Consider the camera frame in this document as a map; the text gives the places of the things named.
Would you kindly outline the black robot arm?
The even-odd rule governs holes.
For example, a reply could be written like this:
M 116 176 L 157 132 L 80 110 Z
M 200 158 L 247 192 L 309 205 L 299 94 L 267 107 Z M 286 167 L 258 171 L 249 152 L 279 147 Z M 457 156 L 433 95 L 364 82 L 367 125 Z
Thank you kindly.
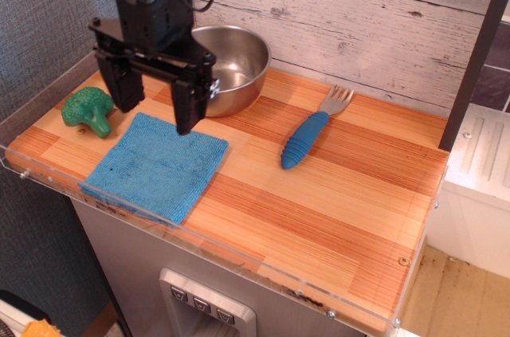
M 216 56 L 192 36 L 193 0 L 116 0 L 117 18 L 93 18 L 96 59 L 115 105 L 131 111 L 144 98 L 142 77 L 171 86 L 177 132 L 206 116 Z

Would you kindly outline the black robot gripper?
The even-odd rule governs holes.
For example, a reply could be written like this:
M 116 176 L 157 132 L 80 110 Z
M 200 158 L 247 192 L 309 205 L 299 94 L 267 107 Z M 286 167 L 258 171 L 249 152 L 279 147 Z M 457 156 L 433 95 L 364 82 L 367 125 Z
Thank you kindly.
M 206 116 L 215 56 L 193 39 L 193 0 L 116 0 L 117 19 L 94 18 L 96 59 L 114 104 L 129 112 L 144 100 L 142 76 L 171 84 L 177 132 Z

